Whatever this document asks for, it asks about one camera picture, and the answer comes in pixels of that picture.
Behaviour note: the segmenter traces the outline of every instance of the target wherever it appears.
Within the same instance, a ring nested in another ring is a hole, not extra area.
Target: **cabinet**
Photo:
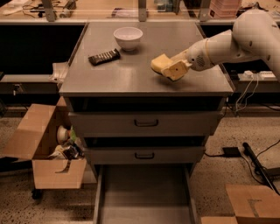
[[[133,52],[114,40],[114,30],[122,26],[143,31]],[[200,39],[196,24],[185,20],[88,25],[59,92],[87,161],[98,167],[94,223],[197,223],[189,176],[233,86],[218,66],[172,82],[150,63]],[[119,60],[88,62],[88,56],[114,48]]]

